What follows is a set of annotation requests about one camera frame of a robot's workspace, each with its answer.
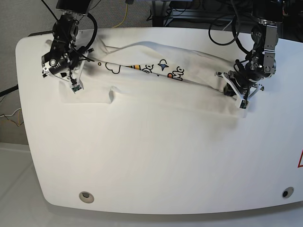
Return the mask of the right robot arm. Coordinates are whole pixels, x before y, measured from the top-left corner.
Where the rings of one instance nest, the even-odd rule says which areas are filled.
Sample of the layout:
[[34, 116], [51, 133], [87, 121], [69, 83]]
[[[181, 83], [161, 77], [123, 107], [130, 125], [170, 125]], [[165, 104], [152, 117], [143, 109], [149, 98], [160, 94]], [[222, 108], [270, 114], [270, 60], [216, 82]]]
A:
[[[93, 62], [88, 54], [97, 36], [98, 25], [95, 18], [90, 14], [91, 0], [59, 0], [56, 9], [61, 11], [60, 18], [55, 17], [52, 29], [53, 41], [50, 51], [42, 56], [43, 77], [57, 77], [67, 81], [71, 90], [75, 93], [83, 89], [80, 76], [85, 61]], [[78, 35], [78, 17], [88, 17], [93, 22], [93, 34], [85, 46], [76, 47]]]

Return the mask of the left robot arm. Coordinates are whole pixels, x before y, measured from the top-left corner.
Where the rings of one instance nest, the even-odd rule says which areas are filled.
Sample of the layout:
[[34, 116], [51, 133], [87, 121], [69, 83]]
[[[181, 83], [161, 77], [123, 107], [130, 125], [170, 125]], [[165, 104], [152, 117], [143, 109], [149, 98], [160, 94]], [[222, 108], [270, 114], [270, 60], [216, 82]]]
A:
[[218, 72], [216, 75], [226, 81], [223, 93], [226, 96], [236, 96], [236, 106], [247, 109], [250, 99], [263, 88], [259, 81], [271, 77], [276, 72], [276, 45], [278, 43], [278, 25], [283, 21], [284, 1], [282, 0], [254, 0], [252, 2], [252, 20], [255, 25], [251, 30], [254, 45], [250, 51], [246, 50], [240, 40], [241, 29], [240, 11], [235, 1], [231, 1], [234, 10], [232, 19], [233, 39], [227, 43], [214, 42], [218, 46], [236, 43], [238, 48], [246, 54], [245, 59], [236, 60], [233, 70], [228, 73]]

